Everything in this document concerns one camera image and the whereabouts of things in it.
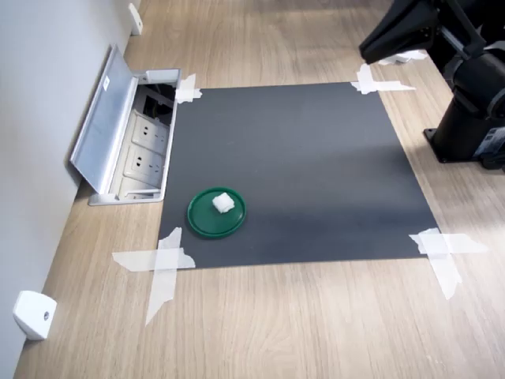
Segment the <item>white cube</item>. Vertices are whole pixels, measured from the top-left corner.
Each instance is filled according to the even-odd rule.
[[[223,192],[219,196],[214,197],[212,199],[212,204],[219,211],[219,213],[226,213],[235,207],[234,200],[226,192]]]

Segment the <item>green lid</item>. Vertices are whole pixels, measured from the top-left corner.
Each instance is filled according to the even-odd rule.
[[[226,213],[212,204],[212,199],[221,193],[228,193],[235,207]],[[244,222],[245,201],[237,192],[226,187],[214,187],[198,193],[189,203],[189,225],[199,235],[207,238],[222,238],[234,233]]]

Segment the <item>power socket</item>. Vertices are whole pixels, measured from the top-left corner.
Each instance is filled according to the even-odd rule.
[[[162,156],[165,155],[168,139],[168,129],[163,124],[137,116],[132,142],[143,148],[148,148]]]
[[[146,148],[131,145],[126,157],[125,176],[161,188],[163,157]]]

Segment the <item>tape strip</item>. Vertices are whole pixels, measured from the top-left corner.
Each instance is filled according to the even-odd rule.
[[[176,227],[170,235],[158,241],[157,250],[124,251],[112,253],[113,259],[131,272],[154,270],[148,312],[145,324],[149,324],[165,302],[174,298],[177,270],[195,268],[195,261],[184,254],[181,245],[182,229]]]
[[[418,235],[410,235],[417,243],[419,253],[426,254],[433,268],[440,288],[449,300],[454,296],[456,287],[462,283],[458,268],[452,254],[486,253],[487,246],[475,242],[464,234],[441,234],[438,228],[422,231]]]
[[[196,74],[189,75],[186,79],[181,80],[179,88],[175,90],[175,99],[179,104],[187,101],[191,103],[193,99],[202,97],[202,92],[199,88],[195,88]]]
[[[414,87],[409,87],[399,81],[374,81],[370,66],[367,64],[361,65],[357,72],[357,80],[351,84],[363,95],[376,91],[413,91]]]
[[[394,65],[396,62],[407,63],[411,60],[422,61],[427,57],[428,57],[427,54],[421,53],[419,50],[412,50],[407,51],[405,53],[395,54],[385,59],[381,59],[379,61],[379,64],[382,66],[386,66],[386,65]]]

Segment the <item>wooden tabletop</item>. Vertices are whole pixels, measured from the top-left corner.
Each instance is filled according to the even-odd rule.
[[[353,81],[389,3],[143,0],[125,56],[201,88]],[[492,249],[454,258],[453,298],[427,259],[197,269],[145,327],[153,274],[111,253],[155,248],[162,205],[89,207],[82,186],[43,291],[58,302],[49,338],[27,343],[16,377],[505,377],[505,175],[436,161],[421,131],[451,92],[429,59],[372,71],[417,88],[380,96],[441,231]]]

